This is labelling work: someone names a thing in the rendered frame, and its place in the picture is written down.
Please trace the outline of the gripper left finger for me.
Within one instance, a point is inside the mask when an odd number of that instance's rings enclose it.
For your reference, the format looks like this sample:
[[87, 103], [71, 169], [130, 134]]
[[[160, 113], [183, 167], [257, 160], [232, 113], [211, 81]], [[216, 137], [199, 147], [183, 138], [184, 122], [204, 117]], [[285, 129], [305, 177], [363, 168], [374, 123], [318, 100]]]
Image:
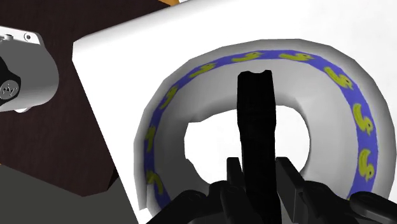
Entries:
[[244, 175], [237, 157], [226, 160], [226, 181], [209, 186], [207, 195], [185, 190], [147, 224], [189, 224], [198, 218], [222, 213], [226, 224], [248, 224], [248, 199]]

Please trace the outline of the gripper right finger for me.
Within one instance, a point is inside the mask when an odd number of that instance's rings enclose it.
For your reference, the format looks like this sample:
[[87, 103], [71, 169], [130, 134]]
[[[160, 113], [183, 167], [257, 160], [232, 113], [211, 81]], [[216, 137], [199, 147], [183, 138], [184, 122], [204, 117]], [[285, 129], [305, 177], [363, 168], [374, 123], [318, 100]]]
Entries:
[[325, 184], [306, 181], [286, 157], [275, 159], [277, 192], [296, 224], [397, 224], [397, 204], [372, 192], [350, 199]]

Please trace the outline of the black long bar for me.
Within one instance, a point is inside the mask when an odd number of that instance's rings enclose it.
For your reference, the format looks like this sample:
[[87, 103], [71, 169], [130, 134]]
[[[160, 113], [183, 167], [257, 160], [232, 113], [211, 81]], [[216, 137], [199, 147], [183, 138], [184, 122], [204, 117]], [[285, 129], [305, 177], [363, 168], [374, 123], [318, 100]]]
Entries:
[[237, 124], [250, 203], [264, 224], [282, 224], [275, 173], [275, 94], [270, 70], [238, 75]]

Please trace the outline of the white bowl with duck band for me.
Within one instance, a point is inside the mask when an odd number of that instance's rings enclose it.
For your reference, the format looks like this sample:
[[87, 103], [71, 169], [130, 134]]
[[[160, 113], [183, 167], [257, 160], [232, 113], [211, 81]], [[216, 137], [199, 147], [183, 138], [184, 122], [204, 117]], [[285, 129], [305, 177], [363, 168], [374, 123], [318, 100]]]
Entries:
[[134, 141], [137, 204], [158, 213], [176, 195], [208, 184], [185, 157], [187, 126], [235, 109], [237, 77], [271, 70], [275, 102], [295, 109], [310, 136], [306, 180], [339, 197], [390, 195], [397, 159], [387, 102], [372, 77], [331, 46], [302, 39], [261, 39], [223, 46], [188, 60], [146, 106]]

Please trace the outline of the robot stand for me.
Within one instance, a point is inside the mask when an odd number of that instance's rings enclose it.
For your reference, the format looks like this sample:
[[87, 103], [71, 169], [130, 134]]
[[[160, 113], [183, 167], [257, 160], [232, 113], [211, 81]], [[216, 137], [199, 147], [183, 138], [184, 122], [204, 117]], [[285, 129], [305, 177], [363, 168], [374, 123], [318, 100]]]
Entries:
[[159, 0], [0, 0], [0, 25], [39, 33], [60, 84], [47, 103], [0, 113], [0, 164], [82, 197], [118, 174], [72, 62], [88, 34], [165, 8]]

